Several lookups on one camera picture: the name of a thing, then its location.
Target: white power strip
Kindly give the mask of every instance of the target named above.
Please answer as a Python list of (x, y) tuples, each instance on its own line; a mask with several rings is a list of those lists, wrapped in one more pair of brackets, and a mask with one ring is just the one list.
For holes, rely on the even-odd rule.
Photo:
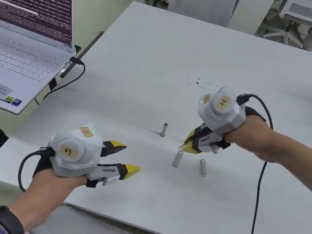
[[(200, 86), (202, 88), (209, 89), (214, 92), (218, 91), (221, 87), (223, 87), (223, 85), (220, 83), (215, 83), (211, 80), (196, 76), (195, 74), (190, 74), (187, 82), (189, 84)], [(236, 90), (237, 96), (241, 94), (245, 94), (245, 93), (247, 92), (244, 92), (238, 89)]]

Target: hand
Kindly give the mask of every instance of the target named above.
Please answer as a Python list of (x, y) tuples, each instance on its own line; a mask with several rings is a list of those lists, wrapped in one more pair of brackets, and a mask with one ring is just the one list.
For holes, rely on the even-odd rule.
[(235, 143), (263, 161), (275, 162), (270, 149), (275, 132), (258, 116), (247, 116), (246, 121), (236, 130), (225, 135), (228, 143)]
[(10, 211), (20, 220), (24, 230), (28, 231), (44, 223), (75, 188), (86, 183), (85, 176), (62, 178), (57, 177), (53, 169), (40, 171), (22, 198), (9, 207)]

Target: metal peg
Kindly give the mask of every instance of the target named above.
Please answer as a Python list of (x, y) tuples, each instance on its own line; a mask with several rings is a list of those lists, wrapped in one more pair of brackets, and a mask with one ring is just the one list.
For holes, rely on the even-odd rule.
[(160, 136), (161, 136), (161, 137), (166, 136), (167, 127), (168, 127), (168, 124), (165, 123), (165, 124), (164, 124), (164, 127), (162, 128), (162, 131), (161, 131), (161, 133), (160, 133)]

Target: wristwatch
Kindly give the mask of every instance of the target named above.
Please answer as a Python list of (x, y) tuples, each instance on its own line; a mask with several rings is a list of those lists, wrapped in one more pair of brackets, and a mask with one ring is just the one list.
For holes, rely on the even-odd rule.
[(6, 206), (0, 206), (0, 234), (24, 234), (19, 219)]

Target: table surface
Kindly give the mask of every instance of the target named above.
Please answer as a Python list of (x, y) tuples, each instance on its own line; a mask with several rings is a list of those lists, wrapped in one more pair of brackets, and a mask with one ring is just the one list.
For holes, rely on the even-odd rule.
[[(78, 188), (68, 203), (155, 233), (248, 233), (262, 161), (232, 146), (218, 155), (185, 154), (178, 169), (171, 167), (179, 145), (201, 124), (200, 95), (210, 91), (189, 84), (189, 76), (259, 95), (277, 131), (312, 142), (310, 52), (132, 3), (83, 61), (85, 75), (50, 95), (1, 149), (2, 181), (17, 185), (21, 159), (51, 135), (92, 122), (103, 140), (128, 146), (101, 162), (141, 171), (107, 187)], [(76, 66), (62, 83), (80, 72)], [(256, 101), (250, 105), (265, 116)], [(200, 157), (207, 159), (206, 178), (198, 175)], [(25, 184), (36, 162), (25, 165)], [(311, 205), (310, 191), (270, 164), (255, 233), (310, 233)]]

